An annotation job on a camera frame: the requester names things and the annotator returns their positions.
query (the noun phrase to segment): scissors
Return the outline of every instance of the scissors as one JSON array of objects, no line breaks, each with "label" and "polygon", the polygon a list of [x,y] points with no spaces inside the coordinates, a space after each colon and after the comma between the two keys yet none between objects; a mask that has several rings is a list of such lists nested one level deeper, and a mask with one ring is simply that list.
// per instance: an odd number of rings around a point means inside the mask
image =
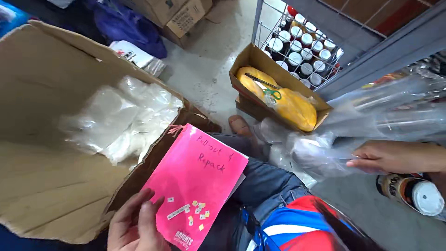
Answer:
[{"label": "scissors", "polygon": [[252,79],[254,81],[254,83],[256,83],[260,87],[260,89],[263,90],[263,93],[266,94],[267,92],[269,92],[271,94],[271,96],[273,96],[277,100],[282,98],[282,94],[280,94],[280,92],[271,90],[269,88],[266,88],[261,83],[266,84],[266,85],[268,85],[268,86],[270,86],[270,87],[272,87],[274,89],[279,89],[278,87],[276,87],[276,86],[274,86],[274,85],[272,85],[272,84],[270,84],[268,82],[265,82],[265,81],[263,81],[263,80],[261,80],[259,78],[256,78],[256,77],[254,77],[253,75],[251,75],[249,73],[245,73],[245,75],[248,76],[250,79]]}]

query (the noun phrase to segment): yellow plastic bag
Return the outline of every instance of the yellow plastic bag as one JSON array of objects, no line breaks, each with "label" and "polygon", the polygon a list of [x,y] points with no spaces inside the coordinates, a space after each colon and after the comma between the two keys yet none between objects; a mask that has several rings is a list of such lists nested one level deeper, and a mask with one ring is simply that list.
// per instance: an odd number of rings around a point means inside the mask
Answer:
[{"label": "yellow plastic bag", "polygon": [[[237,78],[249,91],[254,93],[263,102],[265,94],[263,90],[254,81],[245,75],[249,73],[267,83],[279,87],[276,81],[268,74],[261,72],[253,67],[242,67],[237,72]],[[294,92],[288,88],[280,88],[278,90],[282,98],[276,100],[273,108],[277,113],[290,124],[296,126],[305,132],[310,132],[316,125],[316,109],[310,101],[298,92]]]}]

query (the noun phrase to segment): pink folder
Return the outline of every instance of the pink folder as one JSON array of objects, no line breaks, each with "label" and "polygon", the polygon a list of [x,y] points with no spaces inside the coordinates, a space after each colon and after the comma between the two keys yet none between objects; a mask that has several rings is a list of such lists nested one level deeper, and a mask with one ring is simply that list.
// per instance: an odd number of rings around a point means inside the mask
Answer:
[{"label": "pink folder", "polygon": [[166,197],[158,231],[181,250],[197,250],[247,163],[247,156],[187,124],[142,188],[155,191],[152,201]]}]

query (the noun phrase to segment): small cardboard box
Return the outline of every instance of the small cardboard box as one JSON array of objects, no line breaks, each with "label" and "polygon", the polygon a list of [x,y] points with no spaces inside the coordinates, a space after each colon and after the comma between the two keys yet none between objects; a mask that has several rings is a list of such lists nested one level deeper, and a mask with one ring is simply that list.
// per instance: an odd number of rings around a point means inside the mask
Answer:
[{"label": "small cardboard box", "polygon": [[0,223],[21,237],[91,241],[174,142],[165,130],[131,172],[68,147],[59,117],[78,114],[99,87],[125,75],[158,84],[183,100],[173,124],[221,131],[159,79],[77,33],[30,21],[0,39],[0,54]]},{"label": "small cardboard box", "polygon": [[120,0],[159,27],[164,27],[187,0]]},{"label": "small cardboard box", "polygon": [[167,27],[182,38],[212,7],[212,0],[189,0],[174,17]]},{"label": "small cardboard box", "polygon": [[232,87],[239,91],[243,96],[246,96],[252,100],[260,108],[256,108],[256,111],[263,110],[265,114],[274,114],[274,118],[280,121],[282,124],[287,125],[292,130],[298,130],[297,127],[289,124],[285,119],[283,119],[274,109],[266,106],[266,104],[261,101],[254,93],[250,92],[246,87],[240,83],[240,81],[235,76],[237,71],[241,67],[251,66],[264,73],[270,75],[279,86],[283,88],[289,88],[293,91],[301,93],[305,97],[313,97],[316,100],[314,107],[317,112],[316,129],[328,116],[330,111],[333,109],[329,106],[318,94],[314,93],[301,81],[295,78],[293,75],[288,73],[285,69],[280,67],[276,62],[274,62],[270,57],[268,57],[261,49],[259,49],[254,44],[250,43],[243,49],[242,52],[235,59],[234,64],[229,70],[229,78],[231,79]]}]

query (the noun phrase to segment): pink string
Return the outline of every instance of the pink string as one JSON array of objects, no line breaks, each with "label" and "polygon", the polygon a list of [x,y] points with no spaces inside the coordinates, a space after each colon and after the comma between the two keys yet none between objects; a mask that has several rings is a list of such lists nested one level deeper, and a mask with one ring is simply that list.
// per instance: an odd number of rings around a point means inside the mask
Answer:
[{"label": "pink string", "polygon": [[173,137],[176,137],[177,134],[181,131],[181,129],[186,128],[185,125],[168,125],[170,130],[167,132],[167,134],[173,134]]}]

